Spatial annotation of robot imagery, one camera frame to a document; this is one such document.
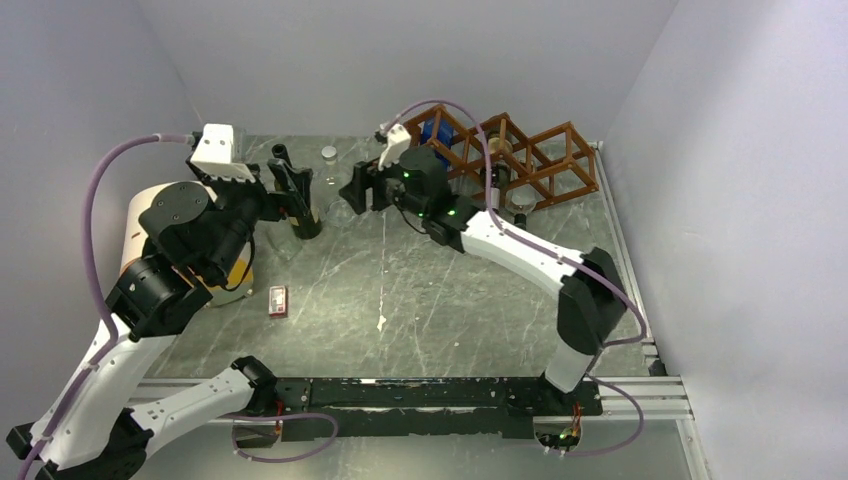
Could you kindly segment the clear bottle silver cap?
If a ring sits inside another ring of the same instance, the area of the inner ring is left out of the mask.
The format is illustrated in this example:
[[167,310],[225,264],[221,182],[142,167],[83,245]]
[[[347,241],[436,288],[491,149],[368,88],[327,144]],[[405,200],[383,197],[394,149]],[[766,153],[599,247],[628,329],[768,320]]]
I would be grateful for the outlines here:
[[351,223],[356,213],[340,195],[340,190],[352,180],[353,163],[344,160],[334,146],[321,149],[323,167],[319,175],[319,198],[324,220],[336,227]]

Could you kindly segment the blue square bottle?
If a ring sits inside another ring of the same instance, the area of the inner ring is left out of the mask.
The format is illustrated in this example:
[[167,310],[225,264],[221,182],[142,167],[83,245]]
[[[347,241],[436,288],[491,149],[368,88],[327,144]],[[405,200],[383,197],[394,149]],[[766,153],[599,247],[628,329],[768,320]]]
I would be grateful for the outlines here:
[[451,147],[453,145],[452,139],[456,134],[455,128],[444,121],[441,121],[438,129],[435,129],[435,119],[431,118],[424,121],[421,126],[420,142],[424,144],[432,138],[436,138],[440,143]]

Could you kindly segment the brown wooden wine rack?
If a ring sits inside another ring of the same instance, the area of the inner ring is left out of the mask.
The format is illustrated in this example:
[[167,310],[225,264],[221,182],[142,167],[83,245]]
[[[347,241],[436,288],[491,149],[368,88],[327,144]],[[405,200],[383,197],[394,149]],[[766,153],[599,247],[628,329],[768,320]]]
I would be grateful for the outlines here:
[[[444,121],[455,128],[451,147],[432,138],[420,142],[421,126],[434,118],[435,129]],[[565,122],[540,133],[529,135],[522,131],[506,112],[494,115],[481,124],[479,135],[470,123],[460,121],[448,111],[447,104],[435,105],[402,120],[412,136],[413,146],[426,146],[434,150],[437,158],[447,162],[450,180],[466,177],[479,187],[484,186],[486,166],[483,147],[487,146],[486,132],[496,130],[502,140],[509,135],[513,152],[499,152],[492,159],[505,161],[511,170],[511,179],[503,189],[503,202],[508,192],[516,188],[532,187],[538,202],[534,211],[540,211],[574,200],[600,189],[597,176],[596,153],[571,122]]]

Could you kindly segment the dark green labelled wine bottle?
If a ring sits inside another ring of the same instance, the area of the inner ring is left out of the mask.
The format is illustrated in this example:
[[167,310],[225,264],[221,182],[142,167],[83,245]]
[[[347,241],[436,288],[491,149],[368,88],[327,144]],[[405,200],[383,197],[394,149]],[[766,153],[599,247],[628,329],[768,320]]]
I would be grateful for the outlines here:
[[[509,135],[506,135],[506,139],[502,140],[498,131],[489,130],[486,132],[486,140],[491,155],[499,152],[513,152],[512,142],[510,141]],[[489,195],[489,200],[491,202],[491,207],[496,214],[500,213],[500,207],[503,202],[503,189],[508,186],[510,179],[511,170],[508,164],[503,160],[493,158],[490,176],[491,194]]]

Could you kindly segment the clear square gold-label bottle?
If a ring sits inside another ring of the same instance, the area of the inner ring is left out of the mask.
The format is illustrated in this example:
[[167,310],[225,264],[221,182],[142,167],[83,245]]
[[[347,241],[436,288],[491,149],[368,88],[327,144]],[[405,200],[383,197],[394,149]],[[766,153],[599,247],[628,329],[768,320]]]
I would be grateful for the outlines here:
[[538,202],[537,193],[532,187],[516,188],[508,192],[507,209],[513,215],[513,224],[522,230],[527,229],[527,220]]

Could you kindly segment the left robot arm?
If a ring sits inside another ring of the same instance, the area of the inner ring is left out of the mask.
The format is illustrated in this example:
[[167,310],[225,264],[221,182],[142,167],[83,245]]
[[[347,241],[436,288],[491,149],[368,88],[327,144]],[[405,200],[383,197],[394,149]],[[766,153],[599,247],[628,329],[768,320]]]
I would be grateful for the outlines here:
[[119,276],[97,333],[74,377],[38,421],[13,428],[7,442],[23,462],[40,461],[41,479],[128,479],[158,449],[229,414],[278,408],[276,378],[258,359],[238,358],[213,379],[147,405],[131,394],[153,361],[194,315],[227,289],[261,221],[309,210],[312,173],[287,160],[268,163],[267,190],[257,165],[244,180],[203,175],[165,186],[139,217],[142,255]]

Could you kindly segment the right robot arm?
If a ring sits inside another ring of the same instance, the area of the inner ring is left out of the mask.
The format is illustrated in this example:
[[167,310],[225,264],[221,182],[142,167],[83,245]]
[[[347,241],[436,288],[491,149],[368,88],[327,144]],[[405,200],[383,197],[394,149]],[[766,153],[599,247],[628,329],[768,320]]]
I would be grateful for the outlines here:
[[453,192],[442,162],[427,147],[405,151],[385,169],[377,161],[357,163],[339,194],[357,214],[389,207],[414,214],[434,242],[492,261],[554,297],[559,340],[543,371],[539,398],[553,414],[576,403],[577,385],[626,309],[607,251],[582,253],[505,224],[471,197]]

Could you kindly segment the dark green open wine bottle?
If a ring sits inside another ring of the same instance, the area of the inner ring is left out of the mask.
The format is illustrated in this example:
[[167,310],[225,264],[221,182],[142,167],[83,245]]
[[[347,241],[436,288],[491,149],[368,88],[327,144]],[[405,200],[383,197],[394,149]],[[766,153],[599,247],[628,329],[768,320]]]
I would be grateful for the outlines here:
[[280,214],[289,220],[295,236],[302,240],[317,237],[322,229],[320,214],[312,201],[314,172],[292,164],[287,147],[278,143],[271,148],[273,159],[268,167],[274,176]]

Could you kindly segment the small red box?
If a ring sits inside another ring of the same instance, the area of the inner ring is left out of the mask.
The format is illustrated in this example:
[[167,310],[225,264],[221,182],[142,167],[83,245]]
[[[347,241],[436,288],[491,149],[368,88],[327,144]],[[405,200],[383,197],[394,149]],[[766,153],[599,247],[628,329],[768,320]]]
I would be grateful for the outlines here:
[[272,286],[268,290],[268,315],[271,318],[286,317],[289,307],[288,288]]

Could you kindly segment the cream and orange cylinder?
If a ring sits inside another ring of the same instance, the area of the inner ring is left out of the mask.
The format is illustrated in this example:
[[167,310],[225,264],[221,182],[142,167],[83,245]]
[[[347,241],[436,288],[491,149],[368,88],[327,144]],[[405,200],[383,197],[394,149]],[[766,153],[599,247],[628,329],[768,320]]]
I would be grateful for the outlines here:
[[155,185],[130,201],[121,266],[159,254],[219,307],[253,293],[254,231],[260,199],[250,185],[217,192],[199,181]]

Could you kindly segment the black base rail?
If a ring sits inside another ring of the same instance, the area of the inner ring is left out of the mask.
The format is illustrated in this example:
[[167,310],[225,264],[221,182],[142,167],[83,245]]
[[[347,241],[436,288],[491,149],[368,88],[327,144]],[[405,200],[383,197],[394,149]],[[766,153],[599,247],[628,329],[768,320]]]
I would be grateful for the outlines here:
[[602,412],[596,383],[562,392],[542,377],[280,377],[239,414],[282,414],[282,438],[498,434],[531,439],[542,418]]

